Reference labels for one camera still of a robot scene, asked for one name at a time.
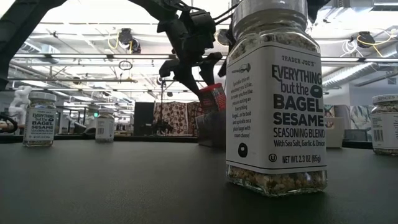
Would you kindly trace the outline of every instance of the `workbench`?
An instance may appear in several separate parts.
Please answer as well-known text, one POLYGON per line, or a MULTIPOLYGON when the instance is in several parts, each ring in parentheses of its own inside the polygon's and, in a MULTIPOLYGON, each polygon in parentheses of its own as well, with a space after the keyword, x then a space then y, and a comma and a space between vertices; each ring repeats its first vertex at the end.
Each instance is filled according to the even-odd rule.
POLYGON ((322 193, 267 198, 193 143, 0 145, 0 223, 397 223, 398 158, 328 150, 322 193))

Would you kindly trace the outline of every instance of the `jar lid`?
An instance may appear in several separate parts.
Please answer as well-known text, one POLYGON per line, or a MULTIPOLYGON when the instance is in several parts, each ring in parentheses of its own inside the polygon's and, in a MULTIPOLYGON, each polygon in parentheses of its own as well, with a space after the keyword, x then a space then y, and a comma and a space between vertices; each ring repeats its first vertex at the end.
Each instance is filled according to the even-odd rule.
POLYGON ((372 100, 374 105, 379 103, 398 101, 398 94, 375 96, 372 100))
POLYGON ((101 113, 109 113, 109 114, 113 114, 114 110, 113 109, 109 109, 109 108, 101 108, 98 110, 98 112, 101 113))
POLYGON ((308 17, 307 0, 243 0, 235 9, 233 27, 248 16, 267 9, 290 9, 308 17))
POLYGON ((33 92, 29 93, 29 99, 37 99, 37 100, 49 100, 56 102, 57 96, 51 93, 41 93, 41 92, 33 92))

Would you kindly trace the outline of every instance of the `seasoning blend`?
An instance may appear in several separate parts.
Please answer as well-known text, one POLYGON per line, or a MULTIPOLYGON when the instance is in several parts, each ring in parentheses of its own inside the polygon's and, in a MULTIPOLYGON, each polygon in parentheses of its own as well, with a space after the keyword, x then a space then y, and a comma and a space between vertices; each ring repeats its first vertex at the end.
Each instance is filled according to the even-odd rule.
POLYGON ((375 96, 373 104, 373 151, 398 156, 398 94, 375 96))
POLYGON ((98 143, 113 142, 114 137, 114 110, 99 109, 95 141, 98 143))
POLYGON ((50 147, 55 134, 57 96, 50 93, 29 94, 23 145, 50 147))
POLYGON ((306 0, 244 0, 228 61, 227 176, 277 197, 326 187, 320 48, 306 0))

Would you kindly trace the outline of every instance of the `red object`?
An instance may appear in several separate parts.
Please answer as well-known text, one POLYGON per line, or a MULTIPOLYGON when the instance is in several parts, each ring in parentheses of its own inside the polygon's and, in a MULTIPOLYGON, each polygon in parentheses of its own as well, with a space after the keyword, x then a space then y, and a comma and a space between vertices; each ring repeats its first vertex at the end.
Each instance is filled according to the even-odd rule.
POLYGON ((226 96, 221 83, 200 90, 200 103, 205 113, 226 109, 226 96))

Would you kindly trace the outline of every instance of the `jar label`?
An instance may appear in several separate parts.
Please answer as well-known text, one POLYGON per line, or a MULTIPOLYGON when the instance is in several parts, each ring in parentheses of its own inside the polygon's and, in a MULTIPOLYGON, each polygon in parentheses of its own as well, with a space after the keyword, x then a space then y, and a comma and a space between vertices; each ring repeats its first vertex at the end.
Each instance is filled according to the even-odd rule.
POLYGON ((326 169, 320 55, 268 42, 228 65, 227 164, 264 174, 326 169))
POLYGON ((56 109, 27 109, 24 140, 53 141, 56 115, 56 109))
POLYGON ((373 147, 398 149, 398 113, 372 114, 373 147))
POLYGON ((97 118, 96 139, 113 139, 114 119, 97 118))

